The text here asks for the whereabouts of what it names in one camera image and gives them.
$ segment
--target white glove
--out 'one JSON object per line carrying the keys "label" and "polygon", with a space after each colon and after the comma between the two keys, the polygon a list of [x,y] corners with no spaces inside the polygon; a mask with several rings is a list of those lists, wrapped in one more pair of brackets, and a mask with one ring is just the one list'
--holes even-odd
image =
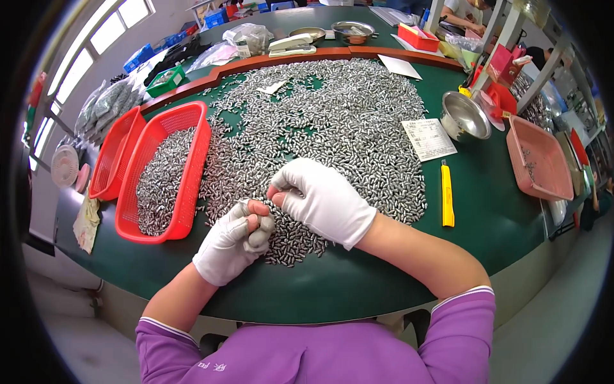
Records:
{"label": "white glove", "polygon": [[241,200],[216,221],[192,262],[206,281],[226,285],[268,251],[274,230],[275,220],[266,205]]}
{"label": "white glove", "polygon": [[347,250],[362,239],[377,213],[339,172],[305,158],[284,165],[273,176],[266,196],[295,220]]}

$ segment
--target chair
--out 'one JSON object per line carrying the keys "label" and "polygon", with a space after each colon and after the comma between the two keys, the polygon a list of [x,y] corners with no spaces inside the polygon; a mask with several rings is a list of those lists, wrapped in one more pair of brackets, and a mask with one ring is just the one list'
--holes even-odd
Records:
{"label": "chair", "polygon": [[274,11],[274,10],[290,9],[290,8],[294,8],[294,2],[293,1],[284,1],[284,2],[274,2],[274,3],[271,3],[271,12]]}
{"label": "chair", "polygon": [[[236,328],[239,329],[243,323],[237,321]],[[228,336],[218,335],[218,334],[205,334],[200,338],[200,342],[198,343],[198,347],[200,348],[200,357],[204,359],[205,357],[211,355],[213,352],[217,351],[220,348],[220,344],[224,343]]]}
{"label": "chair", "polygon": [[403,330],[405,330],[410,323],[414,325],[416,343],[419,348],[424,343],[426,331],[429,329],[430,312],[426,309],[419,309],[405,314],[403,316]]}
{"label": "chair", "polygon": [[[419,309],[413,312],[409,312],[403,316],[403,330],[405,330],[409,325],[414,325],[414,331],[416,333],[416,342],[418,347],[420,347],[424,343],[424,339],[426,338],[426,331],[429,329],[430,324],[430,312],[426,309]],[[243,325],[240,322],[236,323],[237,329]],[[213,352],[217,351],[220,347],[221,343],[224,343],[228,339],[228,336],[217,335],[217,334],[205,334],[200,338],[200,343],[198,346],[200,347],[200,357],[205,358],[211,355]]]}

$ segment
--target stack of bags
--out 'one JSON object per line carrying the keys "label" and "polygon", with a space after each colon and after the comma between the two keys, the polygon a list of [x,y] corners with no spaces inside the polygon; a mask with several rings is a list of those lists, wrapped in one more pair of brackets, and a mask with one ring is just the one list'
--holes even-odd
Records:
{"label": "stack of bags", "polygon": [[115,82],[106,80],[87,98],[75,123],[75,134],[83,141],[99,146],[113,123],[143,101],[144,90],[134,86],[134,79]]}

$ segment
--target metal bowl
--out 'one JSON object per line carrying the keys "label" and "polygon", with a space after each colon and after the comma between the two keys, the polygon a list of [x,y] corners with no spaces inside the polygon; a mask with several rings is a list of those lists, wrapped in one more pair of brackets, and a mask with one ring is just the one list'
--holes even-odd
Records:
{"label": "metal bowl", "polygon": [[441,125],[452,139],[467,143],[491,137],[491,124],[473,100],[458,92],[446,92],[441,103]]}
{"label": "metal bowl", "polygon": [[335,32],[335,39],[345,45],[361,45],[369,41],[375,28],[361,22],[336,22],[330,26]]}
{"label": "metal bowl", "polygon": [[295,29],[288,36],[294,36],[301,33],[308,33],[311,35],[313,42],[311,45],[317,47],[323,40],[324,36],[326,36],[326,31],[322,28],[318,28],[316,26],[306,26],[303,28]]}

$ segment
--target pile of screws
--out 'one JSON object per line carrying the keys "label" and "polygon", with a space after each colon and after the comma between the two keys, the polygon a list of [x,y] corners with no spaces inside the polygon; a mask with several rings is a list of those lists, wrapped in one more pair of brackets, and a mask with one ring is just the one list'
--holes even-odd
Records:
{"label": "pile of screws", "polygon": [[[212,225],[242,198],[267,204],[276,218],[267,264],[293,267],[327,241],[266,200],[270,180],[295,157],[309,157],[345,176],[380,212],[417,221],[427,208],[421,164],[401,121],[424,118],[416,88],[370,60],[323,60],[249,71],[211,103],[209,145],[200,198]],[[288,79],[271,97],[256,91]],[[209,89],[203,95],[216,89]],[[231,127],[228,111],[241,121]]]}
{"label": "pile of screws", "polygon": [[136,185],[139,228],[148,236],[164,233],[173,217],[175,200],[196,127],[178,130],[160,143]]}
{"label": "pile of screws", "polygon": [[529,177],[531,178],[532,182],[535,182],[535,176],[533,176],[533,169],[535,168],[537,163],[535,163],[535,162],[528,162],[527,163],[527,156],[531,154],[531,151],[529,149],[525,149],[522,146],[520,147],[520,149],[523,152],[524,162],[526,163],[527,169],[529,170]]}
{"label": "pile of screws", "polygon": [[[519,101],[527,92],[532,83],[533,80],[529,76],[523,72],[520,72],[510,87],[511,94],[514,95],[517,101]],[[529,104],[524,112],[519,116],[532,122],[538,127],[542,127],[544,129],[550,128],[550,130],[554,129],[552,109],[544,100],[541,93],[538,93],[537,96],[535,96],[531,104]]]}

